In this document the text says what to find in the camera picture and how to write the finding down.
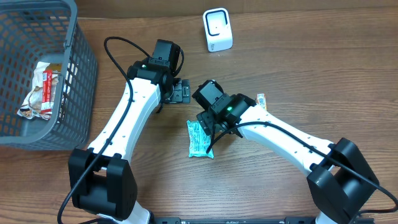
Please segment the teal wet wipes pack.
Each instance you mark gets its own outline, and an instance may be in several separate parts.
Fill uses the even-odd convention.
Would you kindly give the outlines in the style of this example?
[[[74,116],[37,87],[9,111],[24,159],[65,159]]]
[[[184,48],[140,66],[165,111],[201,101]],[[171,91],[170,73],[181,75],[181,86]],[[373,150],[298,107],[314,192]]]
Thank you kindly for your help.
[[[189,144],[189,157],[214,158],[213,150],[207,152],[211,138],[207,136],[198,121],[187,121]]]

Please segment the orange tissue pack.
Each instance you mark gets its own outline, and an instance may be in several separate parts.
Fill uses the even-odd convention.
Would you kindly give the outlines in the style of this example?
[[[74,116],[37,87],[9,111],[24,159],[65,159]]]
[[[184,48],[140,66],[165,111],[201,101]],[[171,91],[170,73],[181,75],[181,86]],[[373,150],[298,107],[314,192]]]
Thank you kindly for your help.
[[[266,95],[264,93],[258,93],[256,95],[256,103],[264,110],[267,110]]]

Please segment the white snack bag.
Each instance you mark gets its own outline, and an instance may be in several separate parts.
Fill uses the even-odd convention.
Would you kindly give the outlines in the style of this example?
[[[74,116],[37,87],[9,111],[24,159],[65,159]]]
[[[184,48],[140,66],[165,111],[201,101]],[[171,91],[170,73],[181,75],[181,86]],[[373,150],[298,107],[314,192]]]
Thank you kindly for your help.
[[[51,118],[61,69],[61,63],[37,64],[32,79],[32,89],[18,109],[17,115],[27,119]]]

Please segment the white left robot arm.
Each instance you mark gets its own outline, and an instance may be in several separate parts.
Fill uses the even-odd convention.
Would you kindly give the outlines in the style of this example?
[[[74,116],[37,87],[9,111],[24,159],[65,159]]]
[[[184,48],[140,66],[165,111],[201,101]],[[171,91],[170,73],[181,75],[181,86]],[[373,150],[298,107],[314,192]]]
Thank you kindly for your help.
[[[58,211],[58,223],[68,202],[96,215],[92,223],[154,222],[153,213],[137,201],[131,159],[153,111],[160,113],[165,104],[189,103],[190,86],[177,76],[184,59],[179,45],[159,39],[153,54],[121,71],[126,80],[123,96],[102,133],[87,149],[74,149],[70,155],[71,190]]]

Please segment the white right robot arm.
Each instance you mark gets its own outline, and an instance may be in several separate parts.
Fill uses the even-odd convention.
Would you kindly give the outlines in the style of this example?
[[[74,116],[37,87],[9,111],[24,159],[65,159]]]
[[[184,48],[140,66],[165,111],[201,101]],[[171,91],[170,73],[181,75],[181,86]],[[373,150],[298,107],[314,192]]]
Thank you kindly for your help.
[[[204,109],[197,119],[206,135],[236,134],[255,141],[301,171],[320,210],[315,223],[354,223],[374,193],[379,181],[352,141],[311,136],[246,95],[228,95],[214,80],[200,85],[192,97]]]

